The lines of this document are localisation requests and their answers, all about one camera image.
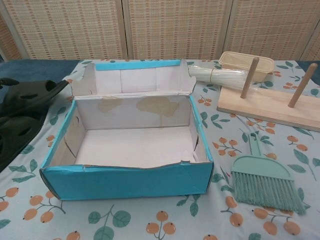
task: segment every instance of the plastic container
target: plastic container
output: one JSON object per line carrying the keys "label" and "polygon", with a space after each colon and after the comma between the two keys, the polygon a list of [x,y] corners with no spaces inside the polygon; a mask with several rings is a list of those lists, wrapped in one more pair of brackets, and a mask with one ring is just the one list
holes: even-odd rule
{"label": "plastic container", "polygon": [[253,75],[253,82],[263,82],[268,73],[272,73],[275,69],[275,61],[264,56],[255,56],[233,51],[225,51],[222,53],[219,63],[223,69],[243,69],[249,70],[254,57],[259,58],[259,63]]}

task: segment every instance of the wooden stand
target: wooden stand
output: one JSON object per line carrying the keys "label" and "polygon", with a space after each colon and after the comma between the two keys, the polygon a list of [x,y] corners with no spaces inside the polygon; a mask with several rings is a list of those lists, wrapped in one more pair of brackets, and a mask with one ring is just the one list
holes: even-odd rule
{"label": "wooden stand", "polygon": [[[255,70],[258,62],[252,63]],[[241,91],[223,86],[217,110],[320,132],[320,98],[301,95],[316,68],[315,63],[309,66],[294,94],[249,87]],[[248,74],[244,86],[249,86],[251,80]]]}

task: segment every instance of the wooden peg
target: wooden peg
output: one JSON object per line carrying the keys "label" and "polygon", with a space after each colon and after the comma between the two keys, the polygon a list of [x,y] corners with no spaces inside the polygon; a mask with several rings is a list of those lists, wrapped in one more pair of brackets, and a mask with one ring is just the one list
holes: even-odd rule
{"label": "wooden peg", "polygon": [[253,60],[252,60],[252,63],[251,63],[251,66],[250,66],[250,69],[249,69],[249,72],[248,72],[248,76],[246,76],[246,80],[245,80],[245,83],[244,83],[244,86],[243,86],[243,89],[242,89],[242,92],[241,92],[241,95],[240,95],[240,98],[242,98],[242,99],[245,99],[247,97],[247,93],[248,93],[248,90],[249,90],[249,87],[250,87],[250,83],[251,83],[252,78],[253,78],[253,76],[255,74],[258,62],[259,62],[259,58],[255,56],[253,58]]}
{"label": "wooden peg", "polygon": [[302,81],[300,82],[298,88],[295,90],[295,93],[293,94],[293,96],[288,104],[289,108],[293,108],[296,105],[300,95],[302,94],[303,90],[305,89],[306,85],[309,82],[309,79],[314,74],[317,67],[318,67],[318,65],[316,63],[312,63],[308,67],[307,71],[305,72],[305,75],[303,76]]}

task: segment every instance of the floral tablecloth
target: floral tablecloth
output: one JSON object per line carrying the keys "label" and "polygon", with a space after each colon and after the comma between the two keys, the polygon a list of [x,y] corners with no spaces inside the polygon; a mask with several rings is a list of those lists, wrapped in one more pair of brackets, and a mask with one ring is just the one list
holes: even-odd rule
{"label": "floral tablecloth", "polygon": [[[79,80],[90,62],[79,62],[65,79]],[[188,64],[221,67],[213,60],[188,60]],[[295,61],[275,64],[267,81],[256,87],[293,93],[305,72]],[[71,106],[71,88],[66,87],[50,107],[40,133],[0,173],[0,239],[320,239],[320,133],[219,112],[219,91],[218,86],[197,83],[193,93],[215,163],[206,194],[60,201],[41,180],[39,166]],[[319,86],[310,81],[303,94],[318,98]],[[233,199],[230,169],[238,156],[250,154],[249,132],[258,134],[265,156],[292,170],[305,215]]]}

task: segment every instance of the cardboard box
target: cardboard box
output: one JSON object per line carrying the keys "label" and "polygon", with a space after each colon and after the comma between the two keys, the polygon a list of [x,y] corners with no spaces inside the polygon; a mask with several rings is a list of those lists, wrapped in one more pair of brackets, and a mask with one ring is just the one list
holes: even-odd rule
{"label": "cardboard box", "polygon": [[185,60],[90,64],[40,175],[61,200],[203,194],[214,163]]}

